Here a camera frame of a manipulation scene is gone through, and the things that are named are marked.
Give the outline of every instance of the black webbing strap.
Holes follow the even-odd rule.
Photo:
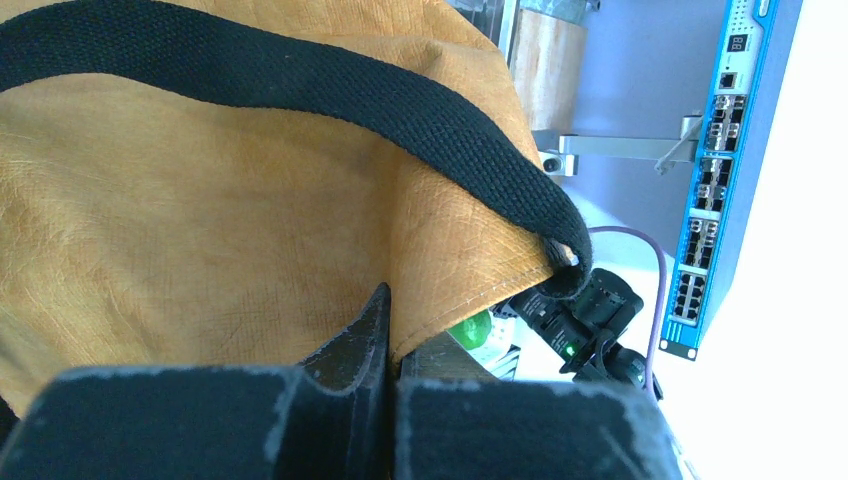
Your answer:
[[[342,48],[276,35],[152,0],[78,0],[0,24],[0,92],[72,73],[112,74],[203,102],[281,108],[371,130],[549,248],[557,283],[582,286],[589,234],[567,195],[458,93]]]

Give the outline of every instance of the white background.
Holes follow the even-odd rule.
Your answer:
[[[588,24],[575,130],[674,137],[680,116],[703,108],[724,1],[603,8]],[[662,408],[705,479],[848,478],[846,14],[844,2],[805,2],[731,293],[697,362],[657,356]],[[663,50],[651,48],[658,43]],[[691,170],[659,178],[651,167],[587,160],[567,189],[590,225],[637,227],[673,252]],[[602,235],[597,266],[645,299],[622,339],[644,351],[653,253],[639,240]],[[558,378],[556,355],[532,332],[517,335],[519,377]]]

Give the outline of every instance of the fabric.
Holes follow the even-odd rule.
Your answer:
[[[444,3],[175,3],[428,76],[535,159],[500,52]],[[536,236],[360,127],[106,75],[0,95],[0,199],[0,395],[19,414],[75,365],[297,362],[381,281],[399,360],[551,274]]]

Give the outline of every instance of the bag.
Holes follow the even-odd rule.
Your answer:
[[[500,52],[449,5],[53,3],[0,4],[0,395],[19,415],[73,366],[295,363],[380,282],[398,362],[587,279]]]

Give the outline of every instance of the metal bracket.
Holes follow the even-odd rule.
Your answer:
[[[621,138],[583,135],[563,135],[556,130],[536,130],[533,138],[542,158],[545,173],[551,176],[577,175],[581,155],[631,158],[658,161],[660,174],[667,170],[666,162],[693,162],[698,147],[697,132],[700,115],[683,117],[680,138]]]

